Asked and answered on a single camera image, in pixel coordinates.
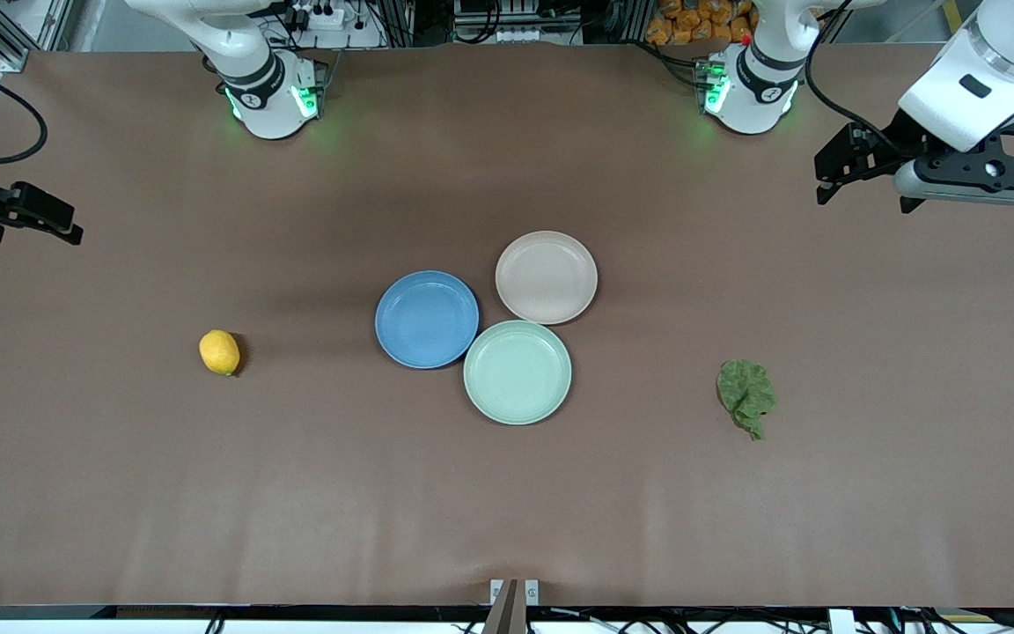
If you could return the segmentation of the yellow lemon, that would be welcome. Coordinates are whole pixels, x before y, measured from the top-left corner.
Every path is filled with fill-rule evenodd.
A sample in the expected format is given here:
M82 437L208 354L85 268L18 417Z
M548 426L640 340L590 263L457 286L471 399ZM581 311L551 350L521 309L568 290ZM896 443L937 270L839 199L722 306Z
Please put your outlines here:
M242 356L236 337L222 329L211 329L198 343L202 364L217 376L233 376Z

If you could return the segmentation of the green lettuce leaf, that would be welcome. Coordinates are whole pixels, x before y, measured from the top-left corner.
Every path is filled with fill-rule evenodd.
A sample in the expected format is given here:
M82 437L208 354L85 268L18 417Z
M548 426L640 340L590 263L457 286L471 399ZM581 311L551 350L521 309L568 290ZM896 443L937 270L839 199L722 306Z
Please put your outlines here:
M778 403L768 369L748 358L725 361L717 374L716 391L733 424L753 441L763 440L763 418Z

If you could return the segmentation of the bag of orange items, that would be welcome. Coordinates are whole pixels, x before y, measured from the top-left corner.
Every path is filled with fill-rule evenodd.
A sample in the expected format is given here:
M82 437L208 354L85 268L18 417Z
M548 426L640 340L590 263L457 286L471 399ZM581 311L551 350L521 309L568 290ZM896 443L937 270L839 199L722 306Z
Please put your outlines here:
M753 0L656 0L643 39L656 47L712 39L748 43L758 19Z

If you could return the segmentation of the pink plate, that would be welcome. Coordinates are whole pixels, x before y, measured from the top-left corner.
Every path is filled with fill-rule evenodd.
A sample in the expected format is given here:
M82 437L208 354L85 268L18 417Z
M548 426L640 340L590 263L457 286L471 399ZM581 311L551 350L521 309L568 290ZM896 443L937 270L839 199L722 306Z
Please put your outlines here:
M496 261L494 278L508 312L547 326L586 312L599 288L592 253L563 232L530 232L513 240Z

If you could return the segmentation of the white power strip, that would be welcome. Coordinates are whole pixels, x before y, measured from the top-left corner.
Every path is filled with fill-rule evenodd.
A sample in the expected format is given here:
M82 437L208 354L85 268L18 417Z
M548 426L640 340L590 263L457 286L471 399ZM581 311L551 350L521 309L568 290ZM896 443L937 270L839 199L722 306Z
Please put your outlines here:
M292 32L334 32L357 23L358 13L345 0L284 0L279 18Z

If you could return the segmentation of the white electronics box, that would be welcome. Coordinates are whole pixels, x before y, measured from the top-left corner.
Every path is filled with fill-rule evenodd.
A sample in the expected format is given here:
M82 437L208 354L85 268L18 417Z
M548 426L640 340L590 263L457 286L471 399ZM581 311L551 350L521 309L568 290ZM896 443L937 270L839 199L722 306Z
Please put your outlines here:
M540 0L450 0L452 40L466 44L539 41L558 20L540 15Z

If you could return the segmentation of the light green plate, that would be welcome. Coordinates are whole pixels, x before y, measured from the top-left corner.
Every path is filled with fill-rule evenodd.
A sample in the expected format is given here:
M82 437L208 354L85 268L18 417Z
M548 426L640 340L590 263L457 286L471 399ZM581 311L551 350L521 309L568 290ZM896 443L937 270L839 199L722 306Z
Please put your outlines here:
M472 405L504 425L551 417L568 397L574 365L567 345L530 321L504 321L475 337L464 358L463 385Z

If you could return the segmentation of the blue plate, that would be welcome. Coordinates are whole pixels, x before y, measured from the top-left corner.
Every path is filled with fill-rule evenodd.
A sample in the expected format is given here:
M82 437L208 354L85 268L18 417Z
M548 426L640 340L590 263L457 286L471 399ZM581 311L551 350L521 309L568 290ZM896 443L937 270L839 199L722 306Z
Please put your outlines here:
M479 332L467 284L442 270L416 270L382 294L374 318L381 349L399 365L428 370L459 360Z

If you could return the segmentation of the brown table cover sheet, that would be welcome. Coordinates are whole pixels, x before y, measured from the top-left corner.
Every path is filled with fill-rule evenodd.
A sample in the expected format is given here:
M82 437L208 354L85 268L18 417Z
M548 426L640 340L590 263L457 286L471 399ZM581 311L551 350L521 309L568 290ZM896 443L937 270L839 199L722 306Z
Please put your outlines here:
M0 167L80 246L0 244L0 603L467 603L495 578L620 605L1014 605L1014 208L885 178L814 201L807 93L737 136L634 48L346 54L265 142L194 53L37 54L48 121ZM461 365L378 347L447 270L508 320L500 253L591 250L574 384L515 428ZM233 376L202 364L236 337ZM778 397L750 439L733 358Z

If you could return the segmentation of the aluminium frame profile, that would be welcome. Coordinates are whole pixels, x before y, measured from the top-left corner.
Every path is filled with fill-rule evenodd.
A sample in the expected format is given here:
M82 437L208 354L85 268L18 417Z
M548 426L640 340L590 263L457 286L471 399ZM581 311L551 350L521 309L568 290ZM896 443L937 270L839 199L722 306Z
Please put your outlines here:
M68 49L87 0L0 0L0 62L24 67L29 52Z

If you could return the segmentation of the metal table edge bracket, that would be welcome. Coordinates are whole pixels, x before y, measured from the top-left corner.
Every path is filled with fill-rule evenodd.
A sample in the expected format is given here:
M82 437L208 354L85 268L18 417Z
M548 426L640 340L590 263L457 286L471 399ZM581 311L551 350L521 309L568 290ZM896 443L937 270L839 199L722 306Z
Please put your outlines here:
M540 605L538 580L491 580L490 598L481 634L533 634L528 609Z

